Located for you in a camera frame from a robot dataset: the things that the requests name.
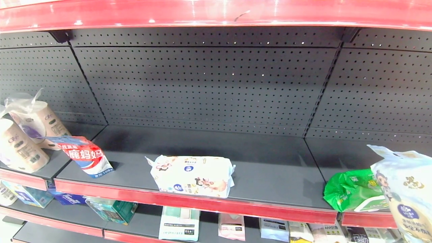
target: plastic bag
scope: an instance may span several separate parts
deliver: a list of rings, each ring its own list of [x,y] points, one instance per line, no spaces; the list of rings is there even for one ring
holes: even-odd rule
[[[388,208],[370,169],[336,173],[325,186],[324,200],[339,212],[376,211]]]

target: toilet paper roll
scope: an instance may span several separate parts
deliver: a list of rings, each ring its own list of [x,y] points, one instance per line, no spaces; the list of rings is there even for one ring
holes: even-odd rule
[[[33,140],[33,142],[41,148],[60,150],[60,147],[56,144],[39,137],[71,135],[46,102],[36,101],[33,105],[32,111],[29,113],[21,113],[13,110],[9,112],[9,114],[18,126]]]
[[[33,173],[48,163],[48,155],[13,121],[0,119],[0,135],[0,157],[9,168]]]

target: small product box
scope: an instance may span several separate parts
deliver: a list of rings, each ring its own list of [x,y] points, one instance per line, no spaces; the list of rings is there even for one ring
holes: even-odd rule
[[[83,196],[57,192],[53,184],[48,187],[48,192],[51,193],[62,205],[86,204],[86,199]]]
[[[86,196],[86,204],[103,220],[128,225],[138,204],[128,201],[117,201],[105,198]]]
[[[45,208],[54,198],[51,193],[46,191],[37,190],[13,182],[2,181],[2,183],[23,203],[28,205]]]

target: cartoon printed package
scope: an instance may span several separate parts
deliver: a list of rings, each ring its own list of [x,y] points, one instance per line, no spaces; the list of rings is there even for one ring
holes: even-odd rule
[[[114,171],[101,148],[85,137],[45,137],[57,144],[81,169],[92,178]]]
[[[432,242],[432,158],[368,145],[384,159],[371,166],[404,239]]]
[[[325,186],[324,200],[339,212],[376,211],[388,208],[370,169],[336,173]]]
[[[159,156],[150,171],[159,190],[181,194],[227,198],[234,186],[235,165],[223,157]]]

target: cartoon character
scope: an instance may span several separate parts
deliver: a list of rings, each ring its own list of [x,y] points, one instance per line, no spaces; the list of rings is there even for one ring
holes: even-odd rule
[[[387,197],[389,201],[391,201],[393,194],[391,193],[390,187],[388,186],[387,177],[380,173],[379,170],[377,170],[375,177],[384,192],[384,196]]]

